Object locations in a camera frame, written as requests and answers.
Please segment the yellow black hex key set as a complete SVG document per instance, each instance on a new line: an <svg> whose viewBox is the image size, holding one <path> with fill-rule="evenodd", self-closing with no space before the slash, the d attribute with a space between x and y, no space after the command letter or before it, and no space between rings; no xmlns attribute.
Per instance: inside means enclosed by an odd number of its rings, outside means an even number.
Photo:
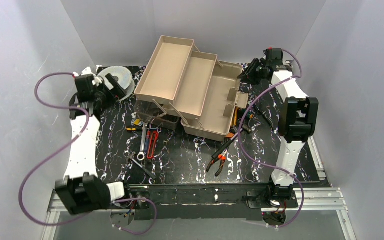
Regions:
<svg viewBox="0 0 384 240"><path fill-rule="evenodd" d="M143 122L140 119L136 119L132 125L128 125L125 130L128 132L137 132L142 131Z"/></svg>

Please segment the beige plastic tool box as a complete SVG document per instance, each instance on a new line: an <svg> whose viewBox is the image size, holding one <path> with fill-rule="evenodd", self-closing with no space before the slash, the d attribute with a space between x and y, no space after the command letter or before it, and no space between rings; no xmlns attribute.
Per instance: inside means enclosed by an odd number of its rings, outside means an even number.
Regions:
<svg viewBox="0 0 384 240"><path fill-rule="evenodd" d="M134 110L143 122L168 128L165 118L176 117L187 134L221 142L236 109L248 103L242 70L200 51L192 39L161 36L134 91Z"/></svg>

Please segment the steel combination wrench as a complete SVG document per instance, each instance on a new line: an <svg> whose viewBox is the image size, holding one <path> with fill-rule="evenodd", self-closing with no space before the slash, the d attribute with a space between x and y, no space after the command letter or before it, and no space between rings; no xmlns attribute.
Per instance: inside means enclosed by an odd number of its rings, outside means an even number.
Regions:
<svg viewBox="0 0 384 240"><path fill-rule="evenodd" d="M145 122L142 125L140 148L139 148L139 152L136 156L136 159L138 161L141 161L141 162L145 159L145 146L146 146L146 141L147 141L148 129L149 129L149 123Z"/></svg>

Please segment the black handled hammer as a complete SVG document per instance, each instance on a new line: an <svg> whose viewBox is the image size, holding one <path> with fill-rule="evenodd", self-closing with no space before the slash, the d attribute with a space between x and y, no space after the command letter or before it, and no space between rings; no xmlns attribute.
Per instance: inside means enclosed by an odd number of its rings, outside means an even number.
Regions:
<svg viewBox="0 0 384 240"><path fill-rule="evenodd" d="M248 125L244 124L229 140L227 140L212 156L211 159L215 160L220 154L222 154L225 150L228 150L230 145L236 140L236 138L243 132L250 134L252 130L248 127Z"/></svg>

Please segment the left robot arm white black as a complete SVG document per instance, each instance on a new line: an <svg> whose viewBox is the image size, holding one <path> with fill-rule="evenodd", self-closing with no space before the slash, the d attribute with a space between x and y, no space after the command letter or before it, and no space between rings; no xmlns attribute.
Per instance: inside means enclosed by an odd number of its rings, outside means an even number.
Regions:
<svg viewBox="0 0 384 240"><path fill-rule="evenodd" d="M121 79L115 73L90 73L74 79L77 92L68 105L72 137L78 139L70 147L63 179L55 182L55 191L72 216L106 209L126 195L123 182L103 183L96 167L101 113L127 96Z"/></svg>

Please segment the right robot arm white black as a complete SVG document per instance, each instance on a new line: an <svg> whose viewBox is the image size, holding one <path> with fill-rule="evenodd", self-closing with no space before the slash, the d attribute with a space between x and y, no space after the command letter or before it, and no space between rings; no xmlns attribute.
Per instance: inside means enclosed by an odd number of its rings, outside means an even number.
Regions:
<svg viewBox="0 0 384 240"><path fill-rule="evenodd" d="M276 89L283 105L277 125L280 135L280 150L276 166L265 190L261 193L248 192L245 200L250 208L262 205L284 207L294 196L294 183L297 182L295 167L302 148L313 136L319 109L319 101L310 97L299 87L297 79L303 75L293 73L291 66L284 62L285 49L268 48L264 58L255 58L238 78L251 85L268 80L271 86L256 97L246 109L251 108L266 93Z"/></svg>

